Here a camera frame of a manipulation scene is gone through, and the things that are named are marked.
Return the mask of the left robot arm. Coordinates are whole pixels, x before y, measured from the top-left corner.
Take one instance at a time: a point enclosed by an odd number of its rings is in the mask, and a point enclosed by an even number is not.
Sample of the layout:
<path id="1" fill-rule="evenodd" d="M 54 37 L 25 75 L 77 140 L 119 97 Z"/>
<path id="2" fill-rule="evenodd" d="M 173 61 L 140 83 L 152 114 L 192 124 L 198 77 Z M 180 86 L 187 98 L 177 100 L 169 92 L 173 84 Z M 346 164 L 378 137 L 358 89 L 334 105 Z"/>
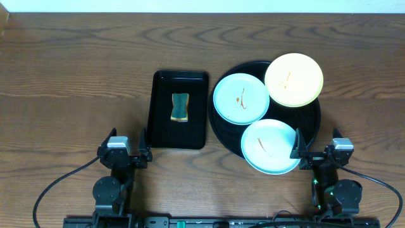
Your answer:
<path id="1" fill-rule="evenodd" d="M 118 136 L 112 129 L 97 149 L 100 162 L 111 170 L 92 189 L 96 201 L 93 227 L 144 227 L 144 219 L 130 211 L 130 198 L 135 183 L 135 171 L 147 168 L 153 160 L 146 130 L 142 130 L 137 156 L 130 154 L 128 137 Z"/>

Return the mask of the green yellow sponge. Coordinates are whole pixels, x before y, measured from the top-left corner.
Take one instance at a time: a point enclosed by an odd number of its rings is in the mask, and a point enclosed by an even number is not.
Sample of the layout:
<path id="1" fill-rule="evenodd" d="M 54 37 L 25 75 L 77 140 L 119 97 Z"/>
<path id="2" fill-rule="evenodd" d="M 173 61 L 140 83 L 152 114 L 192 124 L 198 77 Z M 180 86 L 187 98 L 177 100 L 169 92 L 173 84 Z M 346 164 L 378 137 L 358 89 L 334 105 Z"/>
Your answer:
<path id="1" fill-rule="evenodd" d="M 188 105 L 189 94 L 187 93 L 174 93 L 172 94 L 172 111 L 171 120 L 175 122 L 187 122 L 189 119 Z"/>

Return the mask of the light blue plate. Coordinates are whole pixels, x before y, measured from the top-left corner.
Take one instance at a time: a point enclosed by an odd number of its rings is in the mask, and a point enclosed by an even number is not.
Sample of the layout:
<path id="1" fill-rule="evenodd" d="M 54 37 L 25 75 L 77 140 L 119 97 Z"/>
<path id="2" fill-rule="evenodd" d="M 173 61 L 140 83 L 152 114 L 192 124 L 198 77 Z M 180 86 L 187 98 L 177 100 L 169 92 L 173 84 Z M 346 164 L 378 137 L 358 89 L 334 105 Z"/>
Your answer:
<path id="1" fill-rule="evenodd" d="M 221 79 L 213 92 L 216 112 L 235 125 L 249 125 L 260 120 L 270 106 L 264 83 L 247 73 L 234 73 Z"/>
<path id="2" fill-rule="evenodd" d="M 284 122 L 264 119 L 243 132 L 240 147 L 245 160 L 256 170 L 282 175 L 295 169 L 298 159 L 290 157 L 296 132 Z"/>

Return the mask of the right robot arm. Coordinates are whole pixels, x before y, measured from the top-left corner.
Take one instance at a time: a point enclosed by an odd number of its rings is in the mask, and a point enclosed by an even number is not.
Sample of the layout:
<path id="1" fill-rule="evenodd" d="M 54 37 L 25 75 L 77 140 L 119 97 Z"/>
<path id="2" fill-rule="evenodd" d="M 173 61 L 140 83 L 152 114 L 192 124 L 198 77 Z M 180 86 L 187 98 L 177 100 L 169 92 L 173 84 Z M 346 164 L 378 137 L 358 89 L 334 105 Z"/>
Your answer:
<path id="1" fill-rule="evenodd" d="M 294 145 L 290 153 L 292 159 L 299 160 L 301 170 L 312 170 L 312 200 L 318 207 L 314 221 L 332 219 L 352 219 L 359 213 L 359 203 L 363 188 L 355 180 L 340 179 L 337 170 L 349 163 L 354 145 L 333 130 L 331 143 L 321 152 L 309 152 L 302 132 L 297 129 Z"/>

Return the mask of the yellow plate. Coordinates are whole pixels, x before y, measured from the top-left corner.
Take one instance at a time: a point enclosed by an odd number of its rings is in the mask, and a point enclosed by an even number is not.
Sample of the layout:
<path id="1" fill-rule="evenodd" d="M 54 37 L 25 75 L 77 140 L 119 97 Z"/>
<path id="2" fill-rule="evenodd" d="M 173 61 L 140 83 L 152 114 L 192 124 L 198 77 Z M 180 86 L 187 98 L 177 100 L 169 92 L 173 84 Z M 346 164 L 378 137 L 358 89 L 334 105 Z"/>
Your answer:
<path id="1" fill-rule="evenodd" d="M 265 86 L 276 103 L 291 108 L 301 107 L 320 94 L 323 72 L 319 64 L 305 54 L 284 54 L 267 68 Z"/>

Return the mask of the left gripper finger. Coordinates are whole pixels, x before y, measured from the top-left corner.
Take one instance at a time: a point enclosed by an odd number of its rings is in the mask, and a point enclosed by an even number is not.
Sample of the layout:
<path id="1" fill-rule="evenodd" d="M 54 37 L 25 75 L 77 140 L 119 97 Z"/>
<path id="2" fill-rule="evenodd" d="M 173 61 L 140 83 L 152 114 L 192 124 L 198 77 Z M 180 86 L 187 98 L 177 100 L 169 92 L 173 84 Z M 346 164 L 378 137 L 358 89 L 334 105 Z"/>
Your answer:
<path id="1" fill-rule="evenodd" d="M 116 136 L 116 129 L 112 128 L 111 132 L 108 134 L 107 138 L 101 143 L 100 147 L 107 148 L 108 147 L 108 141 L 110 140 L 111 137 Z"/>
<path id="2" fill-rule="evenodd" d="M 147 161 L 153 160 L 153 154 L 151 152 L 151 147 L 147 141 L 146 129 L 143 129 L 140 134 L 138 151 Z"/>

